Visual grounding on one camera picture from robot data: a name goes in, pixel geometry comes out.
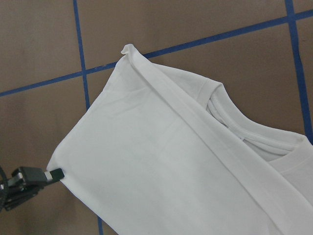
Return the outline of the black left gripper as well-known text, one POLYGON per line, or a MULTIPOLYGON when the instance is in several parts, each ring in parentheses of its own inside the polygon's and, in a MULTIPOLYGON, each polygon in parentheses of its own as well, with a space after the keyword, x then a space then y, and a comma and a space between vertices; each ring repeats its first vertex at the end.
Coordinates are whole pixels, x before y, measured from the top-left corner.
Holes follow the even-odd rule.
POLYGON ((36 167, 21 166, 15 169, 9 179, 0 170, 0 209, 10 211, 36 196, 47 183, 55 183, 64 178, 62 169, 43 172, 36 167))

